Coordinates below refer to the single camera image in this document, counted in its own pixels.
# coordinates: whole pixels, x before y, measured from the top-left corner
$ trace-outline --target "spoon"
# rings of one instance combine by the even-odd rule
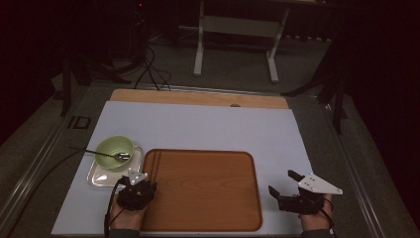
[[[124,153],[124,152],[117,153],[114,156],[111,156],[111,155],[108,155],[108,154],[104,154],[104,153],[100,153],[100,152],[95,152],[95,151],[90,151],[90,150],[86,150],[86,149],[80,149],[80,148],[74,148],[74,147],[70,147],[70,149],[84,151],[84,152],[87,152],[87,153],[101,155],[101,156],[106,156],[106,157],[111,157],[111,158],[114,158],[116,160],[122,160],[122,161],[130,160],[130,154]]]

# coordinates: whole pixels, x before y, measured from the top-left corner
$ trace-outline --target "clear plastic tray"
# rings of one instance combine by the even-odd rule
[[[122,176],[128,176],[129,168],[135,171],[141,168],[142,157],[142,148],[136,146],[131,161],[116,170],[103,169],[94,161],[87,176],[87,182],[93,186],[114,186]]]

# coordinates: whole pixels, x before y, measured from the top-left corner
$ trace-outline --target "wooden tray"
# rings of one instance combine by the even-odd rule
[[[143,171],[157,182],[144,231],[256,231],[263,223],[248,153],[151,150]]]

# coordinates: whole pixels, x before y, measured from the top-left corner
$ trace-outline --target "desk leg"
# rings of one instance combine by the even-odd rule
[[[195,65],[194,65],[194,76],[201,75],[201,67],[203,65],[203,28],[204,21],[204,1],[200,2],[200,19],[198,21],[198,47],[197,54],[195,55]]]
[[[278,25],[277,34],[275,34],[275,37],[274,37],[273,46],[270,51],[266,52],[266,60],[268,62],[269,76],[271,78],[272,83],[278,83],[278,75],[277,75],[277,69],[275,67],[274,56],[275,56],[275,52],[277,51],[278,43],[281,40],[281,35],[283,33],[283,29],[286,24],[289,11],[290,11],[289,8],[284,10],[281,23]]]

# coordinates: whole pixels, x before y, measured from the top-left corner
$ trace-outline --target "bowl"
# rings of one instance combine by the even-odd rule
[[[115,156],[118,153],[128,153],[130,159],[134,155],[133,141],[124,136],[113,136],[102,141],[96,148],[96,152]],[[102,168],[114,170],[125,165],[129,160],[117,160],[113,157],[95,155],[95,162]]]

